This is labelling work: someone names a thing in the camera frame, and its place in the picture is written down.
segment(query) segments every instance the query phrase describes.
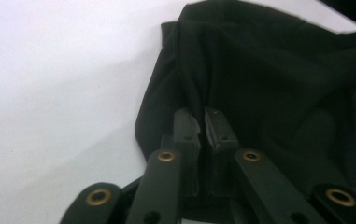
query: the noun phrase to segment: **white background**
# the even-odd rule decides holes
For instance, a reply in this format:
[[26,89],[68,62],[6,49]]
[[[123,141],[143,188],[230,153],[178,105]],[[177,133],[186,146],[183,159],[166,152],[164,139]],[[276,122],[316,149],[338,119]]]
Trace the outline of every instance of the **white background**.
[[[142,175],[135,119],[187,2],[0,0],[0,223],[58,223],[84,188]],[[254,2],[356,31],[314,0]]]

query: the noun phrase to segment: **brass grommet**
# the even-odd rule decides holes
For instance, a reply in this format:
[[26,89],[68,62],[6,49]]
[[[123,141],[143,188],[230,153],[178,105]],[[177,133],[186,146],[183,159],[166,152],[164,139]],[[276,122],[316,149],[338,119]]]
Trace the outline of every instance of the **brass grommet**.
[[326,196],[333,202],[346,207],[352,207],[356,204],[355,199],[341,189],[327,189]]
[[158,160],[160,161],[172,161],[175,159],[175,154],[172,152],[162,152],[158,154]]
[[96,189],[88,194],[86,202],[89,205],[97,206],[106,203],[111,198],[111,192],[108,189]]
[[252,151],[244,152],[243,157],[247,161],[259,161],[262,158],[262,156],[260,156],[258,153]]

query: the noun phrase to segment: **white surface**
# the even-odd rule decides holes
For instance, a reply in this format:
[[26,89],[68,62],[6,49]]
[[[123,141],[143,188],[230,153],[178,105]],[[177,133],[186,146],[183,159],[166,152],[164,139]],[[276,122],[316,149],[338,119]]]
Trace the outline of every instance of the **white surface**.
[[[0,1],[0,223],[58,223],[84,188],[142,175],[135,118],[187,2]],[[356,31],[313,0],[257,2]]]

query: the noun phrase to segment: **black cloth bag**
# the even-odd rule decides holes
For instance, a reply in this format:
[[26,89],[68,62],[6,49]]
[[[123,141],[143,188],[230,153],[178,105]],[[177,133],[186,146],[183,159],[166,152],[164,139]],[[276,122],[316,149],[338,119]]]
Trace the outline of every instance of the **black cloth bag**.
[[356,33],[220,0],[187,5],[162,30],[135,126],[146,158],[183,107],[204,134],[210,106],[305,195],[321,183],[356,190]]

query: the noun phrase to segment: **black plastic bar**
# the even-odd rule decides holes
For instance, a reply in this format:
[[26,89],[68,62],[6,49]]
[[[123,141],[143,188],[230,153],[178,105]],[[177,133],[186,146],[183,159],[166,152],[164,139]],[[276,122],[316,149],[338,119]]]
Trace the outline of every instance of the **black plastic bar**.
[[329,223],[356,224],[356,193],[341,186],[318,185],[311,201]]
[[198,123],[187,108],[175,113],[173,149],[179,151],[183,157],[182,195],[184,196],[195,196],[198,193],[197,161],[201,148],[197,136],[199,132]]
[[120,188],[97,183],[79,194],[65,212],[61,224],[123,223],[122,219]]
[[148,161],[127,224],[176,224],[180,221],[182,162],[173,149],[157,150]]
[[253,149],[235,154],[236,178],[260,223],[321,224],[323,218],[263,153]]
[[206,136],[211,147],[208,165],[210,191],[215,196],[228,196],[233,179],[230,164],[239,143],[224,114],[210,107],[206,108]]

